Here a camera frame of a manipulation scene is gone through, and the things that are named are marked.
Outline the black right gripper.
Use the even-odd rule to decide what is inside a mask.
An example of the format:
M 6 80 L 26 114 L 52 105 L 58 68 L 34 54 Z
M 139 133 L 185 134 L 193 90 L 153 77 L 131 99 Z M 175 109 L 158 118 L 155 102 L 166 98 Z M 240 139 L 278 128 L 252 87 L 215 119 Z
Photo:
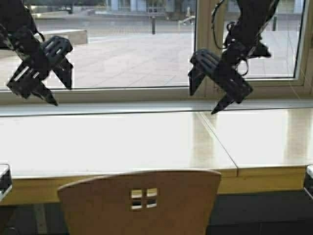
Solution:
M 217 103 L 211 112 L 212 115 L 223 111 L 234 102 L 241 103 L 253 91 L 250 84 L 229 63 L 206 48 L 195 51 L 190 63 L 192 68 L 188 78 L 191 96 L 195 94 L 206 76 L 224 91 L 224 97 Z

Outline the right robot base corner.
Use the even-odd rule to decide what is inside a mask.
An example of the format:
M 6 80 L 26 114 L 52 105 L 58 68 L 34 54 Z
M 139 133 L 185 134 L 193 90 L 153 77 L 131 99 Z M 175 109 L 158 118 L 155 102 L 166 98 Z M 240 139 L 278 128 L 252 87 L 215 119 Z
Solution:
M 313 165 L 306 167 L 303 189 L 306 194 L 313 198 Z

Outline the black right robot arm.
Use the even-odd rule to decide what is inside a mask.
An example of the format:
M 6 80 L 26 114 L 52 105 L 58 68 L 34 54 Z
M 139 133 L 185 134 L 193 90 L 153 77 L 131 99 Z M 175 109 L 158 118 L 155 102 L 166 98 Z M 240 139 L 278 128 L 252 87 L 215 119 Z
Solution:
M 262 43 L 262 32 L 273 17 L 277 0 L 239 0 L 240 15 L 237 21 L 227 25 L 228 35 L 224 41 L 221 56 L 207 48 L 196 50 L 190 63 L 189 93 L 194 95 L 205 77 L 209 77 L 224 92 L 224 97 L 211 112 L 223 111 L 228 105 L 240 104 L 253 88 L 238 72 L 238 66 L 254 58 L 270 58 L 269 48 Z

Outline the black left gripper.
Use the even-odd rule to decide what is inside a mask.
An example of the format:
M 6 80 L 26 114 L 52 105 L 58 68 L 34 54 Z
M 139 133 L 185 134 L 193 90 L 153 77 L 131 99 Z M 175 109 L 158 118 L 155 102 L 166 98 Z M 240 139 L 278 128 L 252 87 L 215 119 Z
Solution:
M 31 95 L 48 104 L 58 106 L 58 102 L 44 81 L 54 72 L 66 89 L 72 89 L 73 64 L 67 59 L 72 52 L 70 40 L 53 36 L 39 42 L 32 35 L 8 37 L 7 44 L 22 60 L 17 70 L 7 82 L 9 90 L 24 99 Z

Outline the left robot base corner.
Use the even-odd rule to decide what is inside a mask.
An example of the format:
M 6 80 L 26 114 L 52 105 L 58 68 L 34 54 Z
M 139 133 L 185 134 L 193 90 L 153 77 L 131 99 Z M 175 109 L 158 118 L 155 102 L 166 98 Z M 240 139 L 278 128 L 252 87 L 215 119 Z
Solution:
M 2 202 L 13 187 L 9 164 L 0 164 L 0 201 Z

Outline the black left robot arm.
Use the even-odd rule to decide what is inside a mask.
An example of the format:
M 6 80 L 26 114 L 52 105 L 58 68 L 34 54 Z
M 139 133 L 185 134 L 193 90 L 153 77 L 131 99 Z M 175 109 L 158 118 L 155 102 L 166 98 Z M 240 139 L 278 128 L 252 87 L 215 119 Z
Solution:
M 66 55 L 73 50 L 69 39 L 53 36 L 46 40 L 39 34 L 30 10 L 20 0 L 0 2 L 0 44 L 15 52 L 21 64 L 7 82 L 12 93 L 27 99 L 34 95 L 45 102 L 58 105 L 53 93 L 44 84 L 54 72 L 66 89 L 72 88 L 73 64 Z

